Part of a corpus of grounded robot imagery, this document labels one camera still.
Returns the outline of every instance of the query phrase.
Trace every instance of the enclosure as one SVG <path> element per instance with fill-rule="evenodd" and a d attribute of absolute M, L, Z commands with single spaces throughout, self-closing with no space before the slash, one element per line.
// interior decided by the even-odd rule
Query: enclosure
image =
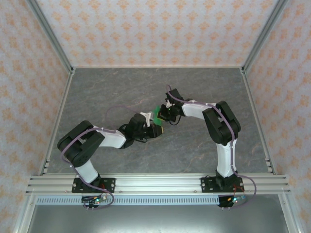
<path fill-rule="evenodd" d="M 310 1 L 13 0 L 0 9 L 7 232 L 311 231 Z M 98 148 L 91 161 L 115 178 L 115 202 L 86 212 L 57 143 L 83 120 L 115 130 L 133 111 L 153 111 L 167 85 L 228 103 L 241 125 L 237 171 L 256 183 L 243 178 L 250 203 L 222 211 L 220 197 L 233 192 L 203 192 L 217 147 L 203 120 L 181 117 L 146 143 Z"/>

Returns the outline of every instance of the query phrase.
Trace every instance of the floral wallpaper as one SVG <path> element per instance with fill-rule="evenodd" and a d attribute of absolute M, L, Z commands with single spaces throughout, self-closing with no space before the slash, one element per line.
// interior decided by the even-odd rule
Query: floral wallpaper
<path fill-rule="evenodd" d="M 248 72 L 276 169 L 311 232 L 311 1 L 289 0 Z"/>
<path fill-rule="evenodd" d="M 29 177 L 39 172 L 67 76 L 26 1 L 0 1 L 2 233 L 13 231 Z"/>
<path fill-rule="evenodd" d="M 277 0 L 38 2 L 74 67 L 236 67 Z"/>

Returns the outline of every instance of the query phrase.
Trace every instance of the white bracket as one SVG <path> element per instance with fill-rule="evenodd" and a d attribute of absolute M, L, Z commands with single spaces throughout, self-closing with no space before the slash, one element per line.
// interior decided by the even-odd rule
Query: white bracket
<path fill-rule="evenodd" d="M 140 113 L 140 114 L 142 114 L 144 117 L 146 117 L 147 127 L 149 127 L 150 126 L 151 113 Z"/>

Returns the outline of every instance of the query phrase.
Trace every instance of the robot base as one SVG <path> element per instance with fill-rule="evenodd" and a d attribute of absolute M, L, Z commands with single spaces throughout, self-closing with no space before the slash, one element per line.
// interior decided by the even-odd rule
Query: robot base
<path fill-rule="evenodd" d="M 100 178 L 98 183 L 99 185 L 95 185 L 99 188 L 106 189 L 107 191 L 114 193 L 116 186 L 115 178 Z M 82 182 L 80 178 L 75 178 L 73 180 L 72 185 L 72 193 L 101 193 L 100 190 L 91 188 Z"/>
<path fill-rule="evenodd" d="M 216 176 L 201 178 L 202 193 L 242 193 L 244 190 L 243 180 L 232 174 L 229 177 L 223 178 L 217 171 Z"/>

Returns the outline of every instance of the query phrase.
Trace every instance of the robotic arm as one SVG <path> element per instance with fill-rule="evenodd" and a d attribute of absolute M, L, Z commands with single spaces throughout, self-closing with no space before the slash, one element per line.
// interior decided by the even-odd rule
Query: robotic arm
<path fill-rule="evenodd" d="M 98 187 L 101 177 L 94 168 L 90 158 L 98 147 L 114 147 L 125 149 L 134 141 L 145 142 L 143 139 L 155 138 L 163 133 L 161 126 L 150 123 L 150 113 L 135 114 L 128 124 L 122 125 L 118 130 L 94 130 L 81 137 L 68 148 L 64 156 L 74 166 L 83 180 L 92 186 Z M 82 132 L 98 128 L 89 121 L 84 120 L 71 130 L 57 143 L 60 151 Z"/>
<path fill-rule="evenodd" d="M 205 121 L 212 140 L 216 143 L 218 154 L 218 165 L 216 176 L 208 179 L 201 179 L 203 192 L 232 192 L 233 187 L 242 186 L 242 179 L 236 175 L 234 164 L 234 147 L 238 132 L 241 126 L 235 118 L 231 109 L 225 101 L 211 104 L 215 106 L 225 117 L 235 136 L 233 142 L 233 162 L 231 162 L 232 134 L 222 121 L 217 111 L 209 106 L 198 103 L 195 100 L 186 100 L 180 96 L 176 89 L 166 93 L 166 105 L 162 105 L 157 116 L 169 122 L 176 122 L 179 117 L 196 117 Z M 75 140 L 86 130 L 96 128 L 86 133 L 79 140 L 75 141 L 64 153 L 64 156 L 74 166 L 83 180 L 95 187 L 102 185 L 101 177 L 90 161 L 91 156 L 98 147 L 114 147 L 124 149 L 133 144 L 134 141 L 146 142 L 148 138 L 155 138 L 163 134 L 163 128 L 151 122 L 151 113 L 135 114 L 128 124 L 124 124 L 115 131 L 99 129 L 88 121 L 83 121 L 65 135 L 57 144 L 60 151 L 63 151 L 69 143 Z"/>
<path fill-rule="evenodd" d="M 232 190 L 233 184 L 241 183 L 241 179 L 234 174 L 231 168 L 231 166 L 233 166 L 233 169 L 236 171 L 234 151 L 238 138 L 238 132 L 241 130 L 241 126 L 232 113 L 230 107 L 225 101 L 209 104 L 209 106 L 198 104 L 195 100 L 190 99 L 186 100 L 186 102 L 181 102 L 184 99 L 180 96 L 177 89 L 173 89 L 169 91 L 169 93 L 170 95 L 166 93 L 166 105 L 163 104 L 161 106 L 158 118 L 164 121 L 173 122 L 176 121 L 177 116 L 196 117 L 204 120 L 207 125 L 209 135 L 216 143 L 218 155 L 216 178 L 215 181 L 210 180 L 211 182 L 206 184 L 207 188 L 215 191 L 216 186 L 216 188 L 219 187 L 221 191 Z M 234 132 L 235 140 L 233 142 L 232 164 L 230 149 L 230 141 L 232 140 L 231 132 L 222 119 L 220 119 L 219 114 L 210 105 L 214 105 L 220 110 Z"/>

